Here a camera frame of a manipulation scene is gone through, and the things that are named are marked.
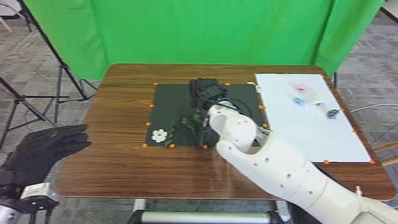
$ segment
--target small object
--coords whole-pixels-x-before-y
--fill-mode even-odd
[[[307,103],[307,101],[305,101],[301,98],[298,98],[298,97],[292,98],[292,102],[294,102],[300,106]]]
[[[298,93],[303,93],[307,91],[307,86],[300,84],[296,85],[294,89]]]
[[[154,130],[152,131],[152,137],[150,137],[152,141],[156,143],[159,143],[159,142],[165,141],[165,138],[166,138],[166,132],[165,132],[165,130],[163,129]]]
[[[335,109],[328,110],[326,111],[326,118],[335,119],[337,114],[339,114],[339,110],[335,110]]]

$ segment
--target white paper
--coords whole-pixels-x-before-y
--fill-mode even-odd
[[[310,102],[300,106],[292,98],[305,99],[296,86],[305,85],[326,109],[340,109],[321,75],[257,74],[257,87],[266,106],[269,129],[312,162],[369,162],[367,151],[353,132],[344,113],[328,119]]]

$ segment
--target light stand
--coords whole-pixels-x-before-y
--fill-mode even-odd
[[[12,109],[10,109],[10,115],[8,115],[8,118],[6,118],[6,121],[5,121],[3,134],[1,134],[1,138],[0,138],[0,149],[1,149],[3,142],[5,142],[5,137],[6,137],[6,134],[12,130],[15,130],[17,128],[21,128],[22,126],[26,126],[28,124],[31,124],[37,121],[45,121],[47,124],[53,127],[56,127],[54,123],[51,122],[51,120],[45,117],[45,113],[47,113],[47,110],[49,110],[53,100],[58,99],[58,98],[69,98],[69,97],[67,96],[24,96],[24,95],[21,95],[15,92],[13,88],[10,87],[10,85],[5,82],[1,77],[0,77],[0,85],[5,88],[5,90],[3,90],[5,94],[13,98],[13,105],[12,105]],[[42,112],[35,109],[35,107],[28,103],[26,99],[51,99]],[[28,111],[35,115],[35,119],[26,121],[22,124],[15,125],[13,127],[10,127],[17,105],[22,105],[26,107]]]
[[[65,62],[63,62],[63,60],[61,60],[61,58],[60,58],[60,55],[58,55],[58,52],[56,52],[56,50],[54,50],[53,44],[51,44],[51,42],[49,42],[47,36],[45,36],[44,31],[42,31],[42,29],[40,29],[40,25],[38,25],[38,23],[37,23],[37,20],[35,20],[35,18],[33,18],[31,12],[29,12],[29,10],[28,10],[24,1],[22,1],[22,0],[17,0],[17,2],[19,2],[19,4],[21,4],[21,9],[22,9],[22,12],[24,12],[24,14],[26,14],[28,21],[29,21],[29,23],[33,24],[33,26],[35,26],[35,28],[37,28],[37,31],[38,31],[38,33],[40,33],[40,37],[42,37],[42,39],[44,39],[45,45],[47,45],[49,50],[51,50],[51,52],[53,52],[54,58],[56,58],[56,60],[58,60],[58,81],[56,81],[54,117],[53,117],[53,122],[56,123],[56,122],[58,122],[58,105],[60,105],[61,103],[65,103],[65,102],[70,102],[70,101],[85,101],[85,100],[88,100],[90,97],[93,96],[93,95],[86,96],[86,93],[85,93],[85,90],[83,90],[83,83],[86,83],[86,85],[92,87],[93,90],[97,90],[97,89],[95,89],[93,85],[88,83],[88,81],[86,81],[85,79],[81,79],[81,81],[79,81],[79,85],[77,85],[77,81],[76,81],[76,79],[74,79],[74,77],[72,77],[72,74],[70,74],[70,70],[69,70],[67,64],[65,64]],[[81,98],[76,99],[76,100],[60,100],[60,98],[63,98],[63,97],[60,97],[61,73],[65,73],[65,76],[67,76],[67,78],[69,78],[69,80],[70,80],[72,86],[74,86],[74,88],[76,88],[76,90],[77,90],[77,93],[79,93],[79,96],[81,96]]]

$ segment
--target black object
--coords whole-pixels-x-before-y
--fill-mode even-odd
[[[284,221],[280,219],[278,213],[275,211],[266,212],[269,215],[269,224],[282,224]]]
[[[58,55],[58,52],[56,52],[56,50],[54,50],[51,41],[49,41],[47,36],[45,36],[45,33],[44,33],[42,29],[40,29],[40,25],[38,25],[38,23],[37,23],[37,20],[35,20],[35,18],[33,18],[33,14],[31,14],[31,12],[29,12],[29,10],[28,10],[24,1],[22,1],[22,0],[17,0],[17,2],[19,2],[19,4],[21,4],[21,10],[22,10],[22,14],[24,14],[26,21],[28,21],[26,23],[28,23],[28,24],[33,24],[33,26],[35,26],[35,28],[37,28],[37,31],[38,31],[38,33],[40,33],[42,40],[44,40],[44,42],[45,42],[45,45],[47,45],[49,50],[51,50],[51,52],[53,52],[54,58],[56,58],[56,60],[58,60],[56,103],[54,103],[54,118],[53,118],[53,121],[54,121],[54,123],[56,123],[56,121],[58,121],[58,105],[60,105],[61,103],[65,103],[65,102],[70,102],[70,101],[85,101],[85,100],[88,100],[90,97],[93,96],[93,95],[86,96],[86,93],[85,93],[85,90],[83,90],[83,83],[86,83],[86,85],[90,86],[90,88],[92,88],[93,90],[97,90],[97,88],[93,87],[93,85],[88,83],[88,81],[86,81],[85,79],[81,79],[81,80],[79,80],[79,83],[77,83],[77,81],[76,81],[76,79],[74,79],[74,76],[72,76],[72,74],[70,74],[69,66],[67,66],[67,64],[65,64],[65,62],[63,62],[63,60],[61,60],[61,58],[60,58],[60,55]],[[79,93],[79,96],[81,96],[81,98],[79,98],[77,100],[67,100],[67,101],[60,100],[60,98],[61,98],[61,97],[60,97],[61,72],[65,72],[67,78],[69,78],[69,80],[70,80],[72,86],[74,86],[74,88],[76,88],[76,90],[77,90],[77,93]]]
[[[88,145],[85,125],[29,133],[10,153],[0,171],[0,185],[28,186],[44,181],[56,161]]]
[[[145,210],[136,210],[131,214],[131,217],[127,219],[127,224],[141,224],[141,215]]]
[[[227,89],[216,79],[189,80],[189,106],[207,110],[212,104],[227,97]]]
[[[257,126],[262,126],[264,124],[264,116],[259,110],[259,98],[257,98],[257,92],[255,87],[248,84],[236,84],[230,85],[225,88],[227,91],[227,97],[239,100],[246,108],[252,112],[252,120],[257,124]],[[191,133],[191,130],[186,128],[186,126],[181,124],[182,118],[191,118],[195,114],[200,114],[198,109],[191,108],[193,105],[204,105],[205,102],[191,103],[191,97],[189,97],[189,86],[182,84],[159,84],[156,86],[154,90],[154,101],[152,101],[152,111],[150,111],[150,126],[147,128],[145,133],[145,144],[149,146],[165,146],[165,141],[156,143],[156,141],[150,139],[152,131],[163,129],[163,131],[170,132],[170,129],[173,129],[172,133],[172,144],[175,146],[200,146],[195,134]],[[241,112],[250,113],[246,108],[241,107]],[[205,139],[202,140],[202,144],[207,145],[207,147],[214,146],[214,143],[218,141],[218,134],[211,130],[209,127],[202,127],[202,123],[195,123],[195,133],[196,135],[200,133],[205,133]]]
[[[5,88],[5,93],[8,94],[8,96],[13,98],[13,105],[12,105],[12,110],[10,110],[10,115],[8,115],[8,119],[5,121],[5,127],[3,127],[3,134],[1,134],[1,139],[0,139],[0,149],[1,149],[1,146],[3,146],[3,142],[5,142],[5,137],[6,137],[6,134],[12,130],[15,130],[19,127],[26,126],[28,124],[31,124],[33,122],[37,121],[45,121],[47,124],[56,127],[54,123],[51,122],[51,120],[47,119],[45,117],[45,113],[47,113],[47,109],[49,109],[49,106],[51,106],[51,103],[53,103],[53,100],[56,98],[67,98],[67,96],[24,96],[21,95],[13,88],[10,87],[8,83],[5,82],[3,78],[0,77],[0,85],[3,86]],[[49,100],[49,103],[45,105],[45,108],[44,108],[44,112],[40,112],[35,107],[31,106],[31,104],[26,102],[26,99],[51,99]],[[10,127],[10,124],[12,124],[12,119],[13,119],[13,114],[15,114],[15,108],[17,108],[17,105],[22,105],[28,109],[28,111],[31,112],[31,114],[35,115],[35,119],[26,121],[22,124],[15,125],[13,127]]]
[[[316,218],[303,211],[303,209],[292,203],[287,203],[287,205],[289,205],[289,214],[291,214],[292,223],[294,224],[321,224]]]

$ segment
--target cable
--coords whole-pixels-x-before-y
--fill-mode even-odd
[[[248,117],[252,118],[252,110],[250,110],[250,107],[246,106],[246,104],[241,102],[241,100],[237,99],[232,99],[228,98],[230,101],[236,101],[243,106],[244,106],[244,109],[246,109],[246,113],[248,113]]]
[[[6,57],[10,57],[12,55],[17,55],[19,58],[22,58],[22,63],[29,64],[29,62],[28,62],[28,58],[22,56],[21,53],[12,53],[12,54],[5,55],[5,57],[3,57],[1,59],[5,59]],[[19,61],[13,61],[13,62],[8,63],[8,64],[0,63],[0,65],[1,65],[1,66],[10,66],[10,65],[13,65],[15,63],[19,63]],[[33,71],[35,71],[37,75],[38,75],[49,82],[56,82],[56,79],[49,79],[49,78],[44,76],[44,74],[42,74],[40,70],[37,69],[37,67],[31,66],[31,68],[33,68]]]
[[[356,112],[356,111],[360,111],[360,110],[365,110],[365,109],[374,108],[374,107],[383,107],[383,106],[395,107],[398,104],[394,104],[394,103],[390,103],[390,104],[374,104],[374,105],[371,105],[371,106],[365,106],[365,107],[356,108],[356,109],[351,110],[349,112],[353,113],[353,112]],[[387,131],[385,131],[385,132],[380,134],[380,136],[374,138],[374,140],[371,141],[371,144],[376,142],[376,140],[381,138],[381,136],[387,134],[387,132],[394,129],[395,125],[398,125],[398,123],[394,123],[394,125],[390,126],[390,128],[387,129]]]
[[[380,136],[376,137],[376,139],[371,141],[371,144],[376,142],[376,140],[381,138],[381,136],[387,134],[387,132],[394,129],[398,125],[398,122],[394,123],[394,125],[390,126],[390,128],[387,129],[387,131],[380,134]]]
[[[12,56],[12,55],[19,56],[19,57],[22,58],[22,63],[29,64],[29,62],[28,62],[28,58],[22,56],[21,53],[12,53],[12,54],[5,55],[3,58],[1,58],[1,60],[3,60],[8,56]],[[8,64],[0,63],[0,66],[10,66],[10,65],[13,65],[15,63],[19,63],[19,62],[13,61],[13,62],[8,63]],[[42,74],[42,72],[40,72],[40,70],[38,70],[38,68],[37,68],[35,66],[31,66],[31,68],[33,68],[33,71],[35,71],[37,75],[42,77],[42,79],[45,79],[49,82],[56,82],[56,81],[58,81],[56,78],[51,79],[51,78],[45,77],[45,75]],[[86,80],[83,80],[83,81],[86,82],[86,85],[90,85],[92,89],[95,89],[92,83],[99,83],[101,81],[93,81],[93,82],[90,81],[90,83],[88,83]]]
[[[353,112],[356,112],[356,111],[360,111],[360,110],[364,110],[364,109],[369,109],[369,108],[374,108],[374,107],[381,107],[381,106],[390,106],[390,107],[395,107],[398,106],[398,104],[376,104],[376,105],[371,105],[371,106],[365,106],[365,107],[360,107],[360,108],[356,108],[355,110],[351,110],[349,112],[353,113]]]

